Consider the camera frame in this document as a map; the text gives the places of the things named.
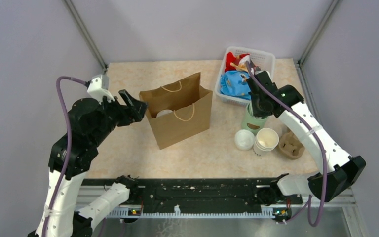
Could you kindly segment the brown paper bag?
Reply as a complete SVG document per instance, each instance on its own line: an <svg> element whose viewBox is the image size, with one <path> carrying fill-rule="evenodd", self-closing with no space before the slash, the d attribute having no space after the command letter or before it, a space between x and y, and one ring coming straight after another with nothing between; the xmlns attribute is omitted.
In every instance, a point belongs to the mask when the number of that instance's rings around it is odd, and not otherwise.
<svg viewBox="0 0 379 237"><path fill-rule="evenodd" d="M213 91L201 86L195 73L157 89L139 92L148 103L146 117L159 149L165 149L210 128ZM156 117L161 110L169 113Z"/></svg>

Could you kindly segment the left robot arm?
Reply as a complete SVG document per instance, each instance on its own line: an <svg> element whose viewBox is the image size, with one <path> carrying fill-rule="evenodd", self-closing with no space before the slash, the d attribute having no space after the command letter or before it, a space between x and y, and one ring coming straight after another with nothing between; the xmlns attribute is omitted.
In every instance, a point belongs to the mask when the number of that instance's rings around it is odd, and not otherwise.
<svg viewBox="0 0 379 237"><path fill-rule="evenodd" d="M53 146L49 157L49 188L39 226L32 237L89 237L98 224L118 205L133 204L138 199L135 181L121 176L88 206L77 208L77 197L98 155L98 147L117 127L140 122L147 102L133 98L126 90L124 100L103 98L77 100L68 111L70 128Z"/></svg>

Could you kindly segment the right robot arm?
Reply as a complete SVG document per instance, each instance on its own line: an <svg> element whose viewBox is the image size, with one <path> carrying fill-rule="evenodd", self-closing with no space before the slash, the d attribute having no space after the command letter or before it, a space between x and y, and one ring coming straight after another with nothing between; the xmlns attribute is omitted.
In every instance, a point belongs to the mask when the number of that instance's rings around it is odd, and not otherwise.
<svg viewBox="0 0 379 237"><path fill-rule="evenodd" d="M269 196L283 203L290 195L313 195L330 202L351 187L366 166L361 156L352 156L335 142L316 120L304 98L291 85L277 88L268 71L249 77L251 104L256 117L275 116L285 124L311 154L317 173L283 174Z"/></svg>

